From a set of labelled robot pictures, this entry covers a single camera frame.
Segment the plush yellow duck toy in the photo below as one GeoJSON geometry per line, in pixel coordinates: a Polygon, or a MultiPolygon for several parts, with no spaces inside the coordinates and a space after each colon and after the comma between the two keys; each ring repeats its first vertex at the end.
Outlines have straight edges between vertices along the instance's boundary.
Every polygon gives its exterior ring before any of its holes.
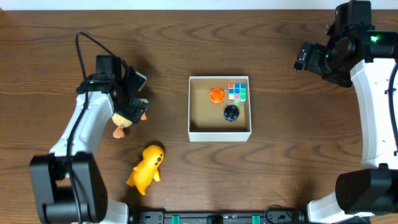
{"type": "MultiPolygon", "coordinates": [[[[140,100],[141,100],[141,103],[149,102],[148,99],[145,99],[145,98],[140,98],[140,100]]],[[[123,116],[121,116],[118,113],[114,113],[111,119],[112,119],[113,123],[116,126],[118,126],[113,132],[113,137],[116,139],[123,138],[125,136],[124,128],[130,127],[132,125],[132,121],[124,118],[123,116]]],[[[140,117],[140,120],[141,121],[147,120],[146,110],[144,110],[143,114],[140,117]]]]}

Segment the orange rubber penguin toy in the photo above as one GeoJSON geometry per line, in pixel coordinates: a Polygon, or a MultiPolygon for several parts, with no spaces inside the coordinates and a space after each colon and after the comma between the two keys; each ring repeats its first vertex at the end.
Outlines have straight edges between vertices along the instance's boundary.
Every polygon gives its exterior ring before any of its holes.
{"type": "Polygon", "coordinates": [[[145,148],[142,160],[133,168],[126,183],[131,187],[136,187],[141,195],[145,195],[153,180],[156,182],[161,180],[159,166],[164,160],[164,156],[164,151],[159,146],[151,145],[145,148]]]}

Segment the colourful puzzle cube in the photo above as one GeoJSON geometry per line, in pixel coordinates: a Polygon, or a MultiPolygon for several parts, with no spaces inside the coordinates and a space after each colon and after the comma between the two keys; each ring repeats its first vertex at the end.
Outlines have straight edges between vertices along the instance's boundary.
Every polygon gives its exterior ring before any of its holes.
{"type": "Polygon", "coordinates": [[[228,84],[228,104],[243,106],[247,100],[247,85],[245,83],[228,84]]]}

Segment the orange round spinner toy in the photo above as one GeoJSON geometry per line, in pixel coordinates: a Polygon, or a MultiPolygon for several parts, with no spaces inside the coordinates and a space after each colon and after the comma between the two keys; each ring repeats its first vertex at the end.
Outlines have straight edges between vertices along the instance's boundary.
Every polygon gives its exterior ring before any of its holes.
{"type": "Polygon", "coordinates": [[[214,104],[220,104],[225,99],[225,92],[221,88],[213,88],[210,90],[210,101],[214,104]]]}

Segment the black round spinner toy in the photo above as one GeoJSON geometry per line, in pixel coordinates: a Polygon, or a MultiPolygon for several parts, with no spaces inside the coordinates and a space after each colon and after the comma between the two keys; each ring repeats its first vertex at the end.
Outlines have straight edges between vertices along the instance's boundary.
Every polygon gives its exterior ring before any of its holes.
{"type": "Polygon", "coordinates": [[[236,105],[228,105],[223,112],[223,116],[225,118],[225,120],[233,122],[236,121],[238,119],[240,115],[240,111],[238,106],[236,105]]]}

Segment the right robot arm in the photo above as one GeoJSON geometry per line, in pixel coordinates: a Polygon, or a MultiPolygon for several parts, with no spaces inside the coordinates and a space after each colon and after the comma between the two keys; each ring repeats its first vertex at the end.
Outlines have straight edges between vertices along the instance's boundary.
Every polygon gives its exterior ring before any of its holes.
{"type": "Polygon", "coordinates": [[[336,7],[326,34],[326,45],[302,45],[294,69],[355,89],[362,168],[339,175],[330,195],[307,204],[303,219],[364,223],[397,212],[397,32],[376,30],[369,1],[348,1],[336,7]]]}

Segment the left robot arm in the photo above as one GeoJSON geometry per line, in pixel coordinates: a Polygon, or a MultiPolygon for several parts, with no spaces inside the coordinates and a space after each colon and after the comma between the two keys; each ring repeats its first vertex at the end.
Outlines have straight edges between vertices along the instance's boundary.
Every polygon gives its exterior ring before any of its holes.
{"type": "Polygon", "coordinates": [[[128,124],[140,121],[148,102],[136,95],[146,80],[117,56],[97,56],[95,73],[76,89],[76,107],[62,137],[30,162],[42,223],[132,223],[129,206],[108,198],[95,154],[112,116],[128,124]]]}

